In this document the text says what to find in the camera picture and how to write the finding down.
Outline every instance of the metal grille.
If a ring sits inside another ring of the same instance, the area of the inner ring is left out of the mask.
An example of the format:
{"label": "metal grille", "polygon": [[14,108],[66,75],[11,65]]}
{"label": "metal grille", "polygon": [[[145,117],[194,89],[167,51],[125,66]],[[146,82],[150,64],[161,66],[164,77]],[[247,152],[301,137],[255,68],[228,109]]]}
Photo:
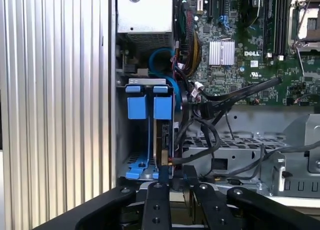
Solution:
{"label": "metal grille", "polygon": [[27,230],[110,188],[115,5],[0,0],[0,22],[5,228]]}
{"label": "metal grille", "polygon": [[165,34],[128,34],[127,37],[136,45],[140,52],[173,45],[172,33]]}
{"label": "metal grille", "polygon": [[[281,140],[273,138],[236,138],[235,140],[229,138],[220,138],[221,148],[237,148],[237,149],[259,149],[262,144],[265,145],[266,150],[275,150],[286,146]],[[204,137],[186,137],[184,145],[190,147],[208,147]]]}

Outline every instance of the ventilated metal panel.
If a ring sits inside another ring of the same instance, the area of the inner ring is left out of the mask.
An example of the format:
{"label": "ventilated metal panel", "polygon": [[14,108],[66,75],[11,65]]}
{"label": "ventilated metal panel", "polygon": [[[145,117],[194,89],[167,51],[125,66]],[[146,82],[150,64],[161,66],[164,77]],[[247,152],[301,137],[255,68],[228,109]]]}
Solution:
{"label": "ventilated metal panel", "polygon": [[0,0],[6,229],[33,228],[110,188],[111,1]]}

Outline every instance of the black mounting arm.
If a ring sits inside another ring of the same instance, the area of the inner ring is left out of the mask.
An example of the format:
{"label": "black mounting arm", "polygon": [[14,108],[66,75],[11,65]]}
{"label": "black mounting arm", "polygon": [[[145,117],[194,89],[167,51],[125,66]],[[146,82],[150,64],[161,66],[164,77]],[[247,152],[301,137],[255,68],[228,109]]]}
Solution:
{"label": "black mounting arm", "polygon": [[146,182],[114,188],[34,228],[36,230],[157,230],[157,229],[320,229],[320,221],[243,187],[223,195],[216,185],[199,182],[193,166],[184,166],[184,201],[197,228],[172,224],[170,188]]}

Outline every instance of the blue cable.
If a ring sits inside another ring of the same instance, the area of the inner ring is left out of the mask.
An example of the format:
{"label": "blue cable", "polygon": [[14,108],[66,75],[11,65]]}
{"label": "blue cable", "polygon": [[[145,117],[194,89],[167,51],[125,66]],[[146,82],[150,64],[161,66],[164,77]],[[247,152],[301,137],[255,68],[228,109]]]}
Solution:
{"label": "blue cable", "polygon": [[175,82],[175,80],[173,78],[158,72],[155,69],[155,66],[154,66],[154,59],[155,59],[156,55],[159,54],[159,53],[162,53],[162,52],[167,52],[167,51],[169,51],[171,53],[172,57],[175,56],[174,50],[172,50],[170,48],[160,48],[160,49],[154,51],[151,54],[151,56],[149,58],[149,69],[157,77],[165,78],[166,80],[168,80],[171,83],[171,85],[174,88],[174,93],[175,93],[175,111],[180,111],[181,110],[181,101],[182,100],[181,100],[180,88],[179,88],[178,84]]}

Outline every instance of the heatsink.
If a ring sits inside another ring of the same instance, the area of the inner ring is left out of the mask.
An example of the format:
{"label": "heatsink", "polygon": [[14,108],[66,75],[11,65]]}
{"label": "heatsink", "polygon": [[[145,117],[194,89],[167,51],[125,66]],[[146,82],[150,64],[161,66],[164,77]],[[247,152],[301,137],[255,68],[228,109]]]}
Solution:
{"label": "heatsink", "polygon": [[210,66],[232,66],[235,64],[234,41],[211,41],[209,44]]}

